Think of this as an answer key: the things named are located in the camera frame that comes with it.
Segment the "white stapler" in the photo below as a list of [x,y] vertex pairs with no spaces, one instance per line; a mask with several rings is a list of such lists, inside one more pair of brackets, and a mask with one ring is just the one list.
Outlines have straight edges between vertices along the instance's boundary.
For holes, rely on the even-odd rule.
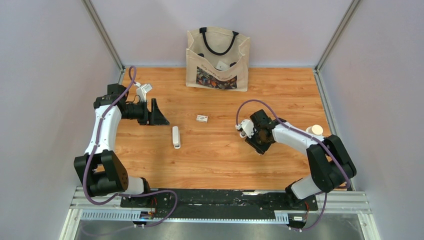
[[172,127],[172,144],[175,149],[179,149],[181,147],[181,137],[178,126]]

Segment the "white staples box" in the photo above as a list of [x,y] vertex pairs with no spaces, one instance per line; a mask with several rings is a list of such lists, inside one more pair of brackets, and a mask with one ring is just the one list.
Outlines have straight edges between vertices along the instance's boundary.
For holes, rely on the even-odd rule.
[[196,116],[196,121],[200,122],[200,123],[207,123],[208,122],[208,116],[198,114]]

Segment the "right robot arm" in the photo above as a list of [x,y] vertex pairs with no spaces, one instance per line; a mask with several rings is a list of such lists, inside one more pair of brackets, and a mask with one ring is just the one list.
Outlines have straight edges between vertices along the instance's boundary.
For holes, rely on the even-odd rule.
[[342,140],[306,132],[282,118],[271,119],[264,110],[252,114],[236,125],[241,138],[263,155],[272,144],[287,145],[307,157],[310,174],[285,188],[284,203],[299,209],[305,200],[320,193],[329,193],[348,185],[357,169]]

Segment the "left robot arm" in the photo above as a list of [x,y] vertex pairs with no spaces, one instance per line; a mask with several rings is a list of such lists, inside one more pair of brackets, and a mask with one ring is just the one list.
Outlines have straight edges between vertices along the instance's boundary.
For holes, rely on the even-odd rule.
[[140,207],[148,207],[153,194],[143,177],[129,176],[115,153],[116,136],[121,120],[136,120],[141,126],[168,126],[170,123],[161,113],[157,100],[152,98],[148,107],[146,95],[151,84],[135,84],[138,101],[127,101],[126,87],[118,83],[107,87],[107,94],[93,103],[95,124],[84,155],[74,159],[74,168],[89,197],[123,193],[133,195]]

